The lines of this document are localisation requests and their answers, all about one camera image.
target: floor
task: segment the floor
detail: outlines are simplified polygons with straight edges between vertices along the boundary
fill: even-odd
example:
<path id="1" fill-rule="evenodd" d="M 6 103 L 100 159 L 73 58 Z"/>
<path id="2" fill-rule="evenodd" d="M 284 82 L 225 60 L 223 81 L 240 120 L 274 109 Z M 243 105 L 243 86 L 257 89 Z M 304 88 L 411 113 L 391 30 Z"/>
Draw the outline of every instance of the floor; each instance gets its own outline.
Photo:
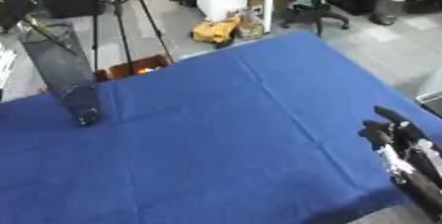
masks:
<path id="1" fill-rule="evenodd" d="M 170 0 L 146 2 L 160 30 L 165 34 L 166 44 L 175 60 L 183 60 L 214 49 L 210 44 L 195 42 L 188 37 L 191 29 L 203 18 L 198 10 L 179 6 Z M 339 29 L 334 22 L 327 23 L 325 41 L 410 98 L 415 97 L 428 75 L 442 66 L 442 14 L 402 16 L 393 26 L 387 28 L 371 24 L 366 17 L 349 18 L 352 25 L 349 31 Z M 133 57 L 141 58 L 162 52 L 139 2 L 131 0 L 124 5 L 124 21 L 129 30 Z M 91 58 L 91 18 L 75 18 L 72 22 L 86 53 Z M 310 28 L 298 25 L 291 30 L 284 30 L 278 27 L 276 21 L 272 34 L 268 37 Z M 100 38 L 101 68 L 124 61 L 111 9 L 101 17 Z M 16 49 L 20 55 L 8 84 L 6 100 L 34 94 L 44 85 L 20 43 L 14 37 L 0 37 L 0 40 Z M 426 224 L 429 221 L 415 206 L 405 205 L 380 211 L 353 223 Z"/>

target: desk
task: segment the desk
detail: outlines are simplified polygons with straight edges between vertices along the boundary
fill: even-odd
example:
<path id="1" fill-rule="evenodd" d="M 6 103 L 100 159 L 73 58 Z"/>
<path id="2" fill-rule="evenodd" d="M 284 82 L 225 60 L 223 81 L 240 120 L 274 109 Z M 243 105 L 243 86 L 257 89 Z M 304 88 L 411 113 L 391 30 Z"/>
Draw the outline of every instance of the desk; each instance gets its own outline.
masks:
<path id="1" fill-rule="evenodd" d="M 0 223 L 341 224 L 404 200 L 357 136 L 374 105 L 442 139 L 439 119 L 307 32 L 101 90 L 89 128 L 48 94 L 0 105 Z"/>

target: black cylindrical object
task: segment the black cylindrical object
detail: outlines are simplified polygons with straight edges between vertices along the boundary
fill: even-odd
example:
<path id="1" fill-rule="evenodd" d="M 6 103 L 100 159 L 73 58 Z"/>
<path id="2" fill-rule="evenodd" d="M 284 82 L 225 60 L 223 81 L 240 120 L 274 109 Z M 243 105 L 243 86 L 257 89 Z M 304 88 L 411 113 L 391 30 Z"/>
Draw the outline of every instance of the black cylindrical object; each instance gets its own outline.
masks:
<path id="1" fill-rule="evenodd" d="M 378 0 L 372 21 L 384 26 L 394 24 L 405 1 L 406 0 Z"/>
<path id="2" fill-rule="evenodd" d="M 67 24 L 47 28 L 69 49 L 31 30 L 21 36 L 29 57 L 49 91 L 72 114 L 78 125 L 92 125 L 101 117 L 97 84 L 89 61 L 72 27 Z"/>

